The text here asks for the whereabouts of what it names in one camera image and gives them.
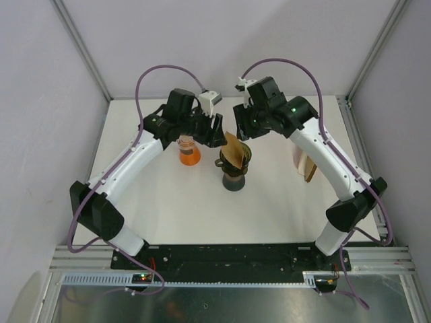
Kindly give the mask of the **dark green dripper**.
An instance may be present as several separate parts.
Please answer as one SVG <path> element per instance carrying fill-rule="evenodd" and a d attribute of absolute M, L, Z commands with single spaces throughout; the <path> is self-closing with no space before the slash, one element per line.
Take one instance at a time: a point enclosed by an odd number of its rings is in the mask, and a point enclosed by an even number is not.
<path fill-rule="evenodd" d="M 223 173 L 231 177 L 238 177 L 241 175 L 245 176 L 248 172 L 248 165 L 252 158 L 252 152 L 247 144 L 241 143 L 241 145 L 244 152 L 244 156 L 242 159 L 242 166 L 240 168 L 237 168 L 236 166 L 231 164 L 223 154 L 222 150 L 220 150 L 219 158 L 214 161 L 216 167 L 221 168 Z"/>

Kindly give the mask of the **orange glass flask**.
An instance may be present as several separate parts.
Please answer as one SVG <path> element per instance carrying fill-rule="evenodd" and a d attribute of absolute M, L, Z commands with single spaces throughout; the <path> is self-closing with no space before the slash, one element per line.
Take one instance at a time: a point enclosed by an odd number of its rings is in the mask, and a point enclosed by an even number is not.
<path fill-rule="evenodd" d="M 182 164 L 186 166 L 194 166 L 201 160 L 201 152 L 198 147 L 192 149 L 181 149 L 179 158 Z"/>

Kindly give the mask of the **brown coffee filter stack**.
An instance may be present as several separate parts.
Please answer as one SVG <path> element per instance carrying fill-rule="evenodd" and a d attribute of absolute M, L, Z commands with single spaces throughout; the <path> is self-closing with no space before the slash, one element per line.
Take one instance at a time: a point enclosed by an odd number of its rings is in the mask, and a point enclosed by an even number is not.
<path fill-rule="evenodd" d="M 317 165 L 309 155 L 297 145 L 293 147 L 292 156 L 294 166 L 298 173 L 303 176 L 305 182 L 309 183 L 317 170 Z"/>

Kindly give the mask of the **clear glass dripper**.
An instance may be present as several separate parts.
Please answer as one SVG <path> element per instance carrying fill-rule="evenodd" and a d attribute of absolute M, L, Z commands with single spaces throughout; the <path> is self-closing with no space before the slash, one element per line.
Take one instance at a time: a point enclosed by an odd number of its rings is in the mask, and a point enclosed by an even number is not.
<path fill-rule="evenodd" d="M 178 147 L 180 151 L 185 154 L 189 155 L 193 153 L 194 147 L 195 147 L 195 141 L 192 138 L 192 136 L 188 135 L 181 135 L 177 141 Z"/>

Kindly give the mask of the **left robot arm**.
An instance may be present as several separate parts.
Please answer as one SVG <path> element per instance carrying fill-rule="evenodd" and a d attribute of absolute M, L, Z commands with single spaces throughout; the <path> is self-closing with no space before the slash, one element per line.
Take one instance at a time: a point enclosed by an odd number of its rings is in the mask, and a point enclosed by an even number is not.
<path fill-rule="evenodd" d="M 133 268 L 148 263 L 147 242 L 126 225 L 116 208 L 119 198 L 140 171 L 180 136 L 190 136 L 210 148 L 225 145 L 223 117 L 213 111 L 221 99 L 215 91 L 196 96 L 184 89 L 172 90 L 166 103 L 142 118 L 130 144 L 105 170 L 85 184 L 71 185 L 74 219 L 125 252 L 125 260 Z"/>

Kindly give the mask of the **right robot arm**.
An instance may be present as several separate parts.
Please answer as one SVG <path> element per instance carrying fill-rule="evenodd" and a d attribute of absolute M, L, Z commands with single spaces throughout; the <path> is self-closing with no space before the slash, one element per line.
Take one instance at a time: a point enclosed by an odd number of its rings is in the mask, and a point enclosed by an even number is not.
<path fill-rule="evenodd" d="M 328 269 L 356 224 L 375 208 L 387 183 L 355 165 L 319 125 L 319 114 L 310 102 L 302 96 L 287 100 L 272 77 L 239 79 L 236 89 L 244 96 L 244 102 L 233 108 L 236 136 L 246 141 L 270 131 L 283 135 L 309 156 L 335 191 L 338 200 L 327 209 L 327 224 L 314 243 L 317 249 L 310 253 L 315 268 Z"/>

